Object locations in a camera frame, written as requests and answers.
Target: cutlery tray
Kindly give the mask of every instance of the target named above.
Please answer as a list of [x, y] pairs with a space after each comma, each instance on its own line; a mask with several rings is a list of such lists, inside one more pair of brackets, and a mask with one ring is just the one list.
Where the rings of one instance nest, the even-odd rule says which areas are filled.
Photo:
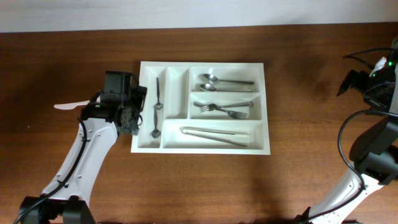
[[[201, 75], [209, 73], [220, 80], [253, 81], [255, 85], [219, 82], [217, 89], [252, 90], [250, 93], [201, 91]], [[159, 78], [160, 102], [157, 128], [162, 131], [154, 139], [154, 105], [157, 103], [156, 79]], [[266, 86], [262, 63], [197, 63], [141, 62], [141, 86], [148, 88], [139, 134], [133, 136], [131, 152], [254, 154], [269, 155]], [[200, 113], [193, 102], [230, 105], [252, 101], [253, 107], [228, 108], [248, 113], [247, 119], [233, 119], [221, 111]], [[209, 136], [242, 142], [239, 146], [211, 139], [186, 135], [181, 128], [205, 128], [248, 133], [247, 136], [209, 134]]]

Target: tongs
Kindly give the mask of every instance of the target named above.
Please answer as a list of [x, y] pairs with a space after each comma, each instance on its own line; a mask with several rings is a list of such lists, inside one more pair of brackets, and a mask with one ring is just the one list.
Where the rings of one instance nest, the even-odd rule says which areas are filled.
[[198, 131], [198, 132], [203, 132], [203, 133], [215, 133], [215, 134], [228, 134], [228, 135], [248, 136], [249, 134], [245, 133], [245, 132], [225, 131], [225, 130], [215, 130], [215, 129], [205, 129], [205, 128], [191, 128], [191, 127], [181, 127], [180, 131], [181, 131], [182, 134], [186, 134], [186, 135], [191, 135], [191, 136], [195, 136], [195, 137], [199, 137], [199, 138], [210, 139], [210, 140], [219, 141], [219, 142], [225, 142], [225, 143], [234, 144], [234, 145], [237, 145], [237, 146], [248, 147], [247, 144], [233, 142], [233, 141], [230, 141], [230, 140], [215, 138], [215, 137], [211, 137], [211, 136], [204, 136], [204, 135], [201, 135], [201, 134], [193, 134], [193, 133], [189, 133], [188, 131]]

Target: wooden table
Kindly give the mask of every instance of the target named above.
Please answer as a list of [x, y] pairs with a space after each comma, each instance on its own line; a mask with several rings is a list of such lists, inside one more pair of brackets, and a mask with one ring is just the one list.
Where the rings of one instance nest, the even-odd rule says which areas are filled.
[[[346, 167], [338, 130], [368, 108], [354, 90], [336, 97], [350, 69], [366, 69], [341, 57], [388, 47], [397, 30], [387, 23], [0, 34], [0, 222], [11, 223], [23, 198], [41, 193], [75, 139], [80, 110], [53, 105], [87, 100], [105, 70], [139, 73], [140, 61], [264, 63], [271, 156], [131, 154], [131, 137], [122, 135], [91, 194], [96, 221], [292, 218], [339, 181]], [[363, 58], [376, 63], [385, 54]], [[345, 152], [379, 119], [349, 124]], [[397, 197], [392, 183], [349, 217], [394, 223]]]

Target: fork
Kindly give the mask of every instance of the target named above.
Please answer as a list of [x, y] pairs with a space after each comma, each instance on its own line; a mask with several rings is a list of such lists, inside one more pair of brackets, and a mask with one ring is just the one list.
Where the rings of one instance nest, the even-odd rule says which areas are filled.
[[[201, 108], [202, 106], [207, 106], [209, 104], [211, 104], [211, 103], [205, 104], [205, 103], [200, 103], [200, 102], [197, 102], [197, 101], [193, 102], [193, 105], [197, 106], [199, 108]], [[222, 107], [222, 108], [232, 108], [232, 107], [244, 107], [244, 106], [253, 107], [254, 103], [252, 101], [248, 101], [248, 102], [243, 102], [243, 103], [234, 103], [234, 104], [231, 104], [231, 105], [224, 105], [224, 106], [220, 106], [220, 107]]]
[[247, 113], [226, 110], [214, 103], [206, 105], [206, 106], [202, 106], [199, 108], [199, 110], [201, 113], [215, 111], [215, 110], [222, 111], [222, 112], [225, 112], [229, 117], [234, 118], [234, 119], [246, 119], [249, 117], [249, 115]]

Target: spoon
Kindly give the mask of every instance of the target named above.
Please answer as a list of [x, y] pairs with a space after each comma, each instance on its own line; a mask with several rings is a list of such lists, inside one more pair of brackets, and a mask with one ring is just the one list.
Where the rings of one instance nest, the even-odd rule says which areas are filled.
[[245, 82], [245, 81], [235, 81], [235, 80], [220, 80], [215, 75], [212, 74], [203, 74], [202, 81], [206, 83], [210, 83], [213, 85], [217, 85], [219, 82], [231, 82], [231, 83], [240, 83], [240, 84], [247, 84], [247, 85], [254, 85], [254, 82]]
[[156, 95], [157, 103], [155, 104], [155, 109], [160, 110], [163, 108], [163, 104], [159, 101], [160, 91], [159, 91], [159, 78], [156, 78]]
[[154, 109], [154, 124], [155, 124], [155, 129], [150, 133], [152, 138], [158, 138], [161, 134], [161, 132], [157, 129], [157, 110]]
[[231, 92], [241, 92], [241, 93], [251, 93], [253, 90], [218, 90], [212, 84], [206, 83], [200, 85], [201, 91], [231, 91]]

